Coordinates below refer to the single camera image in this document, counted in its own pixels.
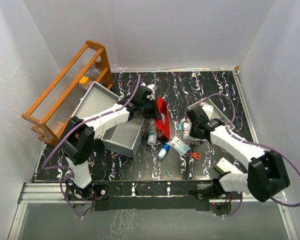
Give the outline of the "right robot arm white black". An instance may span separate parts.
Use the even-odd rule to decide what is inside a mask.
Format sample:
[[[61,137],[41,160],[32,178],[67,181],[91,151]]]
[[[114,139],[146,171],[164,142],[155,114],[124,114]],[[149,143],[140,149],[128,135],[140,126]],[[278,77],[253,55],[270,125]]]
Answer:
[[[221,147],[247,169],[247,173],[227,171],[212,180],[204,189],[220,199],[231,192],[252,194],[265,202],[290,186],[290,179],[282,156],[259,146],[245,143],[220,119],[212,118],[210,111],[197,106],[186,112],[191,128],[189,135]]]

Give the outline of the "stack of gauze packets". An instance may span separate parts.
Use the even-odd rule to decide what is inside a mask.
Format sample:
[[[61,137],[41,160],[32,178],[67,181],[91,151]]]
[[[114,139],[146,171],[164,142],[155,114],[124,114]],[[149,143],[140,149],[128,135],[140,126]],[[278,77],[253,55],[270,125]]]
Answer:
[[[182,139],[184,142],[192,145],[199,145],[202,141],[190,136],[191,124],[185,121],[182,125]]]

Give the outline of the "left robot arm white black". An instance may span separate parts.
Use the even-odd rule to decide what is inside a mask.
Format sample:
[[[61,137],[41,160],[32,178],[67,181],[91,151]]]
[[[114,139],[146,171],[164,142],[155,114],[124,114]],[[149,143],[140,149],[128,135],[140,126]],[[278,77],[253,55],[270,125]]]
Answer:
[[[80,199],[87,200],[94,192],[88,158],[95,139],[111,128],[137,118],[159,119],[161,115],[155,95],[156,88],[155,84],[142,83],[131,94],[100,113],[84,118],[75,115],[70,118],[62,134],[60,149],[71,171],[65,183],[72,183],[71,191]]]

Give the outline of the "red first aid pouch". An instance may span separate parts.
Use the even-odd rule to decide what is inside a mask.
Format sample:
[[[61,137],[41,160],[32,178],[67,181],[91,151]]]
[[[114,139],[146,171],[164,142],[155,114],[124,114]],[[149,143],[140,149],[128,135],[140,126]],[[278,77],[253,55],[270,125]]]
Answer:
[[[158,97],[157,106],[160,116],[159,119],[155,120],[157,131],[160,133],[161,137],[164,137],[169,141],[171,139],[169,109],[166,101],[161,96]]]

